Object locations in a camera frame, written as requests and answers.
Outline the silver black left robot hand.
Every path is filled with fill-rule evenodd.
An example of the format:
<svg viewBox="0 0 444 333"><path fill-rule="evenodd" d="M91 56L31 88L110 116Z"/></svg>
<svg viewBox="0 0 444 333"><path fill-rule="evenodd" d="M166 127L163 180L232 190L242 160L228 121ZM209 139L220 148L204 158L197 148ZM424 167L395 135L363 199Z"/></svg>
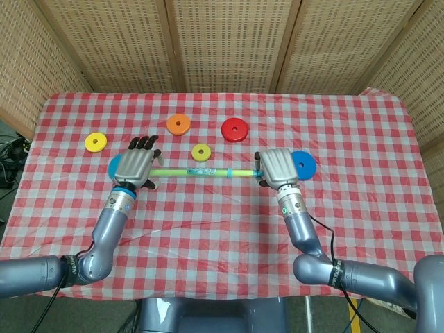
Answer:
<svg viewBox="0 0 444 333"><path fill-rule="evenodd" d="M132 192L141 188L154 190L157 184L149 179L151 168L155 160L164 166L163 153L153 148L159 139L158 135L135 137L128 148L121 154L121 159L112 177L115 187L123 187Z"/></svg>

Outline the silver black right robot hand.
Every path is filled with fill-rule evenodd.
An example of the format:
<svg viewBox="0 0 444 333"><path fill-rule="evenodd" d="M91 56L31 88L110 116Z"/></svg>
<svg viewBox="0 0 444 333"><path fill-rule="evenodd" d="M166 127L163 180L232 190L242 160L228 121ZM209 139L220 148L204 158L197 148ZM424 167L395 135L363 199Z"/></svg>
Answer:
<svg viewBox="0 0 444 333"><path fill-rule="evenodd" d="M279 188L298 183L298 172L287 148L272 148L254 154L255 168L262 175L256 177L261 187Z"/></svg>

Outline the large teal wooden disc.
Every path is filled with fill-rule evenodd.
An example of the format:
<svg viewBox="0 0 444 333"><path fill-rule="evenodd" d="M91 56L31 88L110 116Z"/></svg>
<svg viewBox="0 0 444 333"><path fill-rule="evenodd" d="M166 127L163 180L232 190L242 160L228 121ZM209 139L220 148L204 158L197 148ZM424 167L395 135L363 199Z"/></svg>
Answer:
<svg viewBox="0 0 444 333"><path fill-rule="evenodd" d="M108 177L114 185L118 186L119 182L114 179L115 173L121 160L121 154L115 155L108 164Z"/></svg>

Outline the blue wooden disc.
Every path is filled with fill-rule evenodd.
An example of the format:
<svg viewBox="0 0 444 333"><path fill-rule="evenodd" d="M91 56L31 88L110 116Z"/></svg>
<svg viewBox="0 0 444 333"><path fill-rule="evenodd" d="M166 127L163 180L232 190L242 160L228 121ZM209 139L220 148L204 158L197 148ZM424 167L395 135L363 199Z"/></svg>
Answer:
<svg viewBox="0 0 444 333"><path fill-rule="evenodd" d="M305 151L294 151L291 153L293 163L295 164L299 180L309 180L316 173L316 161L311 154Z"/></svg>

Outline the yellow wooden disc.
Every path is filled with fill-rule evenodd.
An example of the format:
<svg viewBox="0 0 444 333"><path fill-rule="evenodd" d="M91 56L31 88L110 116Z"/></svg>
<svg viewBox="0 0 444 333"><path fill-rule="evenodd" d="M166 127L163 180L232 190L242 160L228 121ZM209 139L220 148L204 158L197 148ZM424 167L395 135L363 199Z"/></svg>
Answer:
<svg viewBox="0 0 444 333"><path fill-rule="evenodd" d="M108 139L103 133L95 132L85 138L85 148L92 153L98 153L107 146Z"/></svg>

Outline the orange wooden disc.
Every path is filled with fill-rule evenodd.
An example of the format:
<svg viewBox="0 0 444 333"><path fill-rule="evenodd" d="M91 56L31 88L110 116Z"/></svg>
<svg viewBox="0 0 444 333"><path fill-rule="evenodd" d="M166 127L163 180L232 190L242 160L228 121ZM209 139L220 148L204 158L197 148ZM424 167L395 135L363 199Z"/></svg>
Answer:
<svg viewBox="0 0 444 333"><path fill-rule="evenodd" d="M185 114L174 114L167 119L166 128L172 135L184 135L191 128L191 121Z"/></svg>

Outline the red wooden disc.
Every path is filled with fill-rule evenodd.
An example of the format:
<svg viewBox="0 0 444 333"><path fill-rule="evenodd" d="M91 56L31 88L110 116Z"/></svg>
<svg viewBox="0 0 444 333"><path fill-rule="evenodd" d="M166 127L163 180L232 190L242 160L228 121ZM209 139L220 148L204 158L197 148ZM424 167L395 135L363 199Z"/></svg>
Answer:
<svg viewBox="0 0 444 333"><path fill-rule="evenodd" d="M248 124L240 118L226 119L221 126L221 134L229 142L241 142L248 135Z"/></svg>

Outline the small yellow-green wooden disc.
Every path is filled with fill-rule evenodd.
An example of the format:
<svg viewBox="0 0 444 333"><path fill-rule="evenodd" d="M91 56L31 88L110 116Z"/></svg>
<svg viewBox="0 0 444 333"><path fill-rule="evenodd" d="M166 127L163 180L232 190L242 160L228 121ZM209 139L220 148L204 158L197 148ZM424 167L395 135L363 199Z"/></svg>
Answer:
<svg viewBox="0 0 444 333"><path fill-rule="evenodd" d="M191 156L197 162L206 162L211 154L211 148L207 144L197 144L191 150Z"/></svg>

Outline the red white checkered tablecloth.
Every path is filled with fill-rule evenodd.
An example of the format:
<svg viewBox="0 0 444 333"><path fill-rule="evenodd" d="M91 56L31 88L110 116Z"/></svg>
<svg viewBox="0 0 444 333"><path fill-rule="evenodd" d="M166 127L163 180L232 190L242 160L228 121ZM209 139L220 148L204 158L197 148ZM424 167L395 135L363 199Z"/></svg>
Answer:
<svg viewBox="0 0 444 333"><path fill-rule="evenodd" d="M191 128L172 135L167 119ZM221 134L243 119L241 142ZM107 146L85 148L91 133ZM191 149L207 144L207 167L252 169L267 148L310 153L313 178L300 183L324 250L341 259L387 265L412 275L418 260L444 253L444 234L416 134L396 96L288 94L93 94L52 96L42 108L0 260L75 254L91 234L112 188L109 161L133 137L158 135L171 168L196 166ZM332 295L299 283L275 192L253 178L162 178L141 190L114 254L111 274L62 295L95 300L150 296L258 298Z"/></svg>

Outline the woven bamboo screen panel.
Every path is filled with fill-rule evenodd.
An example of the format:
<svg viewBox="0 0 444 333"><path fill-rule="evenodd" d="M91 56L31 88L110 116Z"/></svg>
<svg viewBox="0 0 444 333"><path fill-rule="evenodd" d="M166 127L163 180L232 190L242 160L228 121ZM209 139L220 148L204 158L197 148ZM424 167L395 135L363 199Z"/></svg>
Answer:
<svg viewBox="0 0 444 333"><path fill-rule="evenodd" d="M354 94L422 0L298 0L275 91Z"/></svg>
<svg viewBox="0 0 444 333"><path fill-rule="evenodd" d="M54 94L92 88L35 0L0 0L0 120L28 139Z"/></svg>
<svg viewBox="0 0 444 333"><path fill-rule="evenodd" d="M184 92L173 0L31 0L94 92Z"/></svg>
<svg viewBox="0 0 444 333"><path fill-rule="evenodd" d="M164 0L180 88L274 92L301 0Z"/></svg>
<svg viewBox="0 0 444 333"><path fill-rule="evenodd" d="M357 83L400 97L423 156L444 150L444 0L415 0Z"/></svg>

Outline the grey-blue robot torso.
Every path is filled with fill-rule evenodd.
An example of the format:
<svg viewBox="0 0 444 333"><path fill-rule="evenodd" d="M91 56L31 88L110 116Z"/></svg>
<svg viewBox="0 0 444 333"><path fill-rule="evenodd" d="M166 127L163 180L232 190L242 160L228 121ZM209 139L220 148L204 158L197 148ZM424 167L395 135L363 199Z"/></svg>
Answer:
<svg viewBox="0 0 444 333"><path fill-rule="evenodd" d="M288 333L285 299L145 298L137 333Z"/></svg>

